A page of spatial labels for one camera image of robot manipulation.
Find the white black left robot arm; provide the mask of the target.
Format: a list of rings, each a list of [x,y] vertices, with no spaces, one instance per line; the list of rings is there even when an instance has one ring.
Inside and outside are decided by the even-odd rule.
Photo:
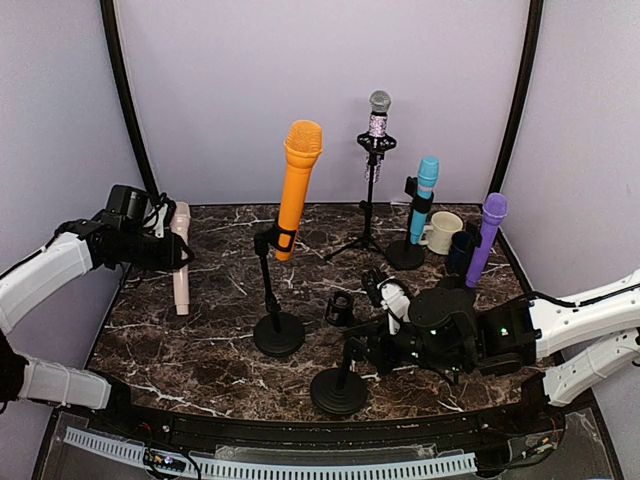
[[[141,427],[140,412],[112,397],[115,383],[15,351],[6,337],[36,306],[71,281],[100,267],[130,264],[174,276],[176,311],[189,311],[188,245],[190,207],[161,195],[115,185],[105,208],[90,219],[67,221],[38,250],[1,275],[1,402],[27,399],[102,410],[101,417],[120,436]]]

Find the orange microphone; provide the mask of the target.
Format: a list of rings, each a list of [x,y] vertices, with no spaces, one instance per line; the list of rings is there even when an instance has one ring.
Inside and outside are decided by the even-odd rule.
[[[286,173],[278,217],[282,230],[296,235],[313,166],[322,153],[322,128],[309,120],[292,124],[285,141]]]

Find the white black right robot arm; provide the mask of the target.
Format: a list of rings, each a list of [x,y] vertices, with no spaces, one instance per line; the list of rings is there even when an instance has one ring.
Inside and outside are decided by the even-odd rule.
[[[564,298],[531,291],[484,311],[475,310],[463,288],[438,285],[412,295],[388,278],[370,286],[369,293],[383,316],[347,330],[343,358],[348,365],[367,361],[381,375],[410,363],[440,375],[499,376],[589,341],[589,347],[542,374],[544,398],[528,396],[511,410],[510,424],[521,434],[547,420],[548,403],[570,404],[639,356],[637,272]]]

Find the purple microphone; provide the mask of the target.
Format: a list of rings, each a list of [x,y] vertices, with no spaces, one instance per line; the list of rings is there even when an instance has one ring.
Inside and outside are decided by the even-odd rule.
[[[500,224],[507,216],[508,200],[505,195],[490,193],[482,207],[481,243],[475,248],[467,271],[465,285],[474,289],[479,282],[493,246]]]

